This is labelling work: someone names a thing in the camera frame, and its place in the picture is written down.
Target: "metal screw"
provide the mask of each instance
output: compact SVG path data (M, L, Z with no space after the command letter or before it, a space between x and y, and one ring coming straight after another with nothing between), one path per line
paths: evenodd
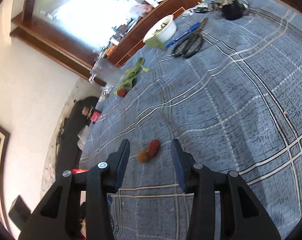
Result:
M238 176L238 173L236 171L230 171L230 176L235 178Z
M193 164L193 167L196 168L197 170L200 170L203 167L203 165L201 163L195 163Z
M66 177L69 177L71 174L72 174L71 171L64 171L64 172L62 173L62 176L66 178Z
M101 162L101 163L98 164L98 167L99 167L100 169L105 169L107 166L108 166L108 164L105 163L105 162Z

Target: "bowl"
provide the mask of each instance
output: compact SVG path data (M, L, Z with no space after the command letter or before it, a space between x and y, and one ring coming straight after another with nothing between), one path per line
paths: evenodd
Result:
M173 15L168 15L161 20L159 20L144 36L143 42L151 37L154 36L154 33L156 30L159 30L161 28L161 24L167 23L167 25L161 30L158 34L156 34L156 38L161 41L162 43L167 42L169 39L172 38L174 33L176 32L176 24L173 20Z

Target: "wooden dresser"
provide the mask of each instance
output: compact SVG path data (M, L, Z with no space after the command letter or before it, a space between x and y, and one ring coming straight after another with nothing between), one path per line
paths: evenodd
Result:
M107 57L107 60L117 67L122 67L129 58L144 46L143 38L155 23L170 14L173 14L174 19L176 19L185 10L197 5L198 2L200 0L164 0L126 34Z

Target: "transparent plastic cup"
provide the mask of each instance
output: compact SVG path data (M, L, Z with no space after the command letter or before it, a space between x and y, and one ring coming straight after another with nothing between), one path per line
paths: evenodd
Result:
M102 91L105 87L98 85L94 81L95 77L115 87L117 87L125 77L125 71L123 69L117 68L112 63L101 57L94 64L90 74L90 83Z

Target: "plaid tablecloth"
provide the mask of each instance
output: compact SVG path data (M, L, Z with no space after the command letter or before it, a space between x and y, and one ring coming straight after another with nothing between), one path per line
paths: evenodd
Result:
M209 17L201 51L172 59L172 48L143 47L124 68L143 57L150 72L123 100L111 93L98 104L102 117L90 127L81 168L104 161L122 139L131 143L123 186L109 197L116 238L185 239L192 196L176 181L173 138L211 170L237 170L282 237L301 218L302 16L271 0L247 1L250 14L235 21L219 12L180 16L173 38ZM154 138L158 155L138 163Z

